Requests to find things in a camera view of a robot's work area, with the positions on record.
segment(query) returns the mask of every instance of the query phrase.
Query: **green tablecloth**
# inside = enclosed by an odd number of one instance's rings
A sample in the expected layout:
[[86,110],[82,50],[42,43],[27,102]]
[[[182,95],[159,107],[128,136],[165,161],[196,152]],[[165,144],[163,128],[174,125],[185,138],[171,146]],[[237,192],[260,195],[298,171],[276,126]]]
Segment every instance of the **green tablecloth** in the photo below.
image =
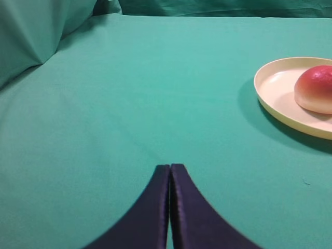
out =
[[271,118],[253,76],[278,58],[332,57],[331,26],[91,18],[0,93],[0,248],[80,248],[172,162],[262,247],[330,248],[332,143]]

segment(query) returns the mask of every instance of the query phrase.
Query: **red bun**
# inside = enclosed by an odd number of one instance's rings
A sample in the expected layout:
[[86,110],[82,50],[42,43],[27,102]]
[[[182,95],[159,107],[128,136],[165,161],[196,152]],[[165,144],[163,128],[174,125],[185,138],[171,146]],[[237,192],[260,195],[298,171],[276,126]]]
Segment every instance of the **red bun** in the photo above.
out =
[[296,103],[317,113],[332,114],[332,66],[305,71],[294,87]]

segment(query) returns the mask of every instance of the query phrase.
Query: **yellow plate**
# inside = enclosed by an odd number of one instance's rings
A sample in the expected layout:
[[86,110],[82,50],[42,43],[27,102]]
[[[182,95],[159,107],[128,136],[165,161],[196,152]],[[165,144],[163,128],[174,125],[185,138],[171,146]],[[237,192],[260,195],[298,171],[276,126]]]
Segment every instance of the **yellow plate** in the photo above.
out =
[[332,115],[305,110],[294,100],[297,79],[319,65],[332,66],[332,60],[293,57],[272,61],[257,71],[254,84],[260,103],[273,117],[298,131],[332,140]]

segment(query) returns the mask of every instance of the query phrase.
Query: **plate rim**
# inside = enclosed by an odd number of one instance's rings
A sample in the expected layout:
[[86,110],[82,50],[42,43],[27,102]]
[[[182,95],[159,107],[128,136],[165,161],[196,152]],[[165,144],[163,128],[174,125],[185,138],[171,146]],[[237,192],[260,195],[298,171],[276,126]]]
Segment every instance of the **plate rim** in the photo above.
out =
[[281,58],[281,59],[277,59],[277,60],[271,61],[269,63],[266,63],[265,65],[263,65],[259,68],[259,70],[256,72],[255,77],[254,77],[254,87],[255,87],[255,91],[258,95],[258,100],[259,100],[260,104],[270,115],[272,115],[275,119],[277,119],[281,123],[284,123],[285,125],[293,128],[295,130],[298,130],[302,133],[305,133],[305,134],[308,134],[311,136],[315,136],[315,137],[319,137],[322,139],[332,140],[332,131],[327,131],[324,129],[319,129],[319,128],[313,127],[311,125],[297,121],[297,120],[293,119],[292,117],[277,111],[275,108],[273,108],[273,106],[266,103],[264,101],[264,98],[259,93],[258,87],[257,87],[257,81],[258,81],[257,76],[264,69],[264,67],[266,67],[272,63],[282,61],[282,60],[291,60],[291,59],[318,59],[318,60],[328,60],[332,63],[332,59],[320,58],[320,57],[287,57],[287,58]]

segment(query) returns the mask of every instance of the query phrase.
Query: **green fabric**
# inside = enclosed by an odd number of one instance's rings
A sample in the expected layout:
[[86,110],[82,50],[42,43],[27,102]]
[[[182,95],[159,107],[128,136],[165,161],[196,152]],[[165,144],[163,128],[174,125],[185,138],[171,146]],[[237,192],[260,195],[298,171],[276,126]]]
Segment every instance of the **green fabric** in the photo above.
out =
[[125,15],[332,17],[331,0],[120,0]]
[[81,248],[172,162],[264,248],[330,248],[332,143],[271,118],[253,77],[278,58],[331,58],[331,26],[88,20],[0,92],[0,248]]
[[25,69],[43,64],[62,36],[77,29],[96,0],[1,0],[0,87]]
[[121,6],[118,0],[97,0],[94,9],[93,15],[99,16],[109,13],[119,13],[121,14]]

